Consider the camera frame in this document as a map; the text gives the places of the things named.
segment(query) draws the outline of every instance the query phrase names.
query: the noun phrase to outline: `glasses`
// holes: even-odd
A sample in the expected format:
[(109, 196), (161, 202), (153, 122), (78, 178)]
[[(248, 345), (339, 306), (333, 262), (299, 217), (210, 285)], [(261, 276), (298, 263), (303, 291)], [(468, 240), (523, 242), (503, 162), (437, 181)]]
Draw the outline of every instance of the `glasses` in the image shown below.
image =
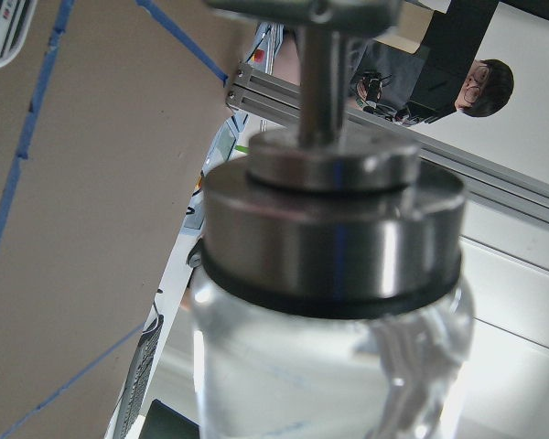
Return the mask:
[(490, 67), (488, 66), (479, 66), (474, 71), (471, 77), (474, 79), (474, 81), (478, 85), (469, 87), (464, 93), (464, 100), (467, 103), (474, 103), (478, 100), (479, 96), (482, 93), (482, 89), (480, 88), (480, 86), (483, 86), (486, 83), (489, 75), (490, 75)]

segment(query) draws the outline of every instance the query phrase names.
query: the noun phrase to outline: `metal shaft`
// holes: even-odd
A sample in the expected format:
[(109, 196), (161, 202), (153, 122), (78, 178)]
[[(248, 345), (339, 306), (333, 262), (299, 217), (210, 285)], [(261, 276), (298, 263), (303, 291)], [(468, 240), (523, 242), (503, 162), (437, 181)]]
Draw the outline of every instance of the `metal shaft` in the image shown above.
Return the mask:
[(305, 27), (302, 37), (299, 144), (333, 146), (343, 125), (347, 40), (337, 31), (317, 27)]

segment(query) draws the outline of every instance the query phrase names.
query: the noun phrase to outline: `metal frame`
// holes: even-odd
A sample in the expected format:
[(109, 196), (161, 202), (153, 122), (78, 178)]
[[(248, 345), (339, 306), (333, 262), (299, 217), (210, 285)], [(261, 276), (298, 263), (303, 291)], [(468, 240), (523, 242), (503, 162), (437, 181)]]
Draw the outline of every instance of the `metal frame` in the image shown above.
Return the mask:
[[(298, 87), (248, 64), (240, 65), (227, 103), (287, 127), (298, 123)], [(366, 112), (348, 109), (347, 113), (348, 123), (380, 125), (422, 143), (420, 156), (458, 175), (466, 183), (469, 199), (549, 230), (549, 185), (544, 182)]]

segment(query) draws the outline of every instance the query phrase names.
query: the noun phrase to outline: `transparent container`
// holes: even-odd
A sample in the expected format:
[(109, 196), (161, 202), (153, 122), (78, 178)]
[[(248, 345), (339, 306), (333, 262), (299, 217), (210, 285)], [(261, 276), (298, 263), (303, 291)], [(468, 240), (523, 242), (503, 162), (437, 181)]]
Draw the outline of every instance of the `transparent container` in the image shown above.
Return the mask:
[(473, 303), (464, 282), (431, 305), (372, 320), (290, 316), (193, 279), (201, 437), (446, 439)]

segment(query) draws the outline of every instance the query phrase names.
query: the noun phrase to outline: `white wall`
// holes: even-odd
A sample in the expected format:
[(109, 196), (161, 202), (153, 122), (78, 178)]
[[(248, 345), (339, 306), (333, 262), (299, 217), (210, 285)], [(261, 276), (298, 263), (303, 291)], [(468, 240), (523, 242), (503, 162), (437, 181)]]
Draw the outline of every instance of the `white wall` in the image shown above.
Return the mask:
[(512, 68), (508, 105), (487, 118), (452, 114), (414, 129), (549, 183), (549, 21), (499, 4), (477, 58)]

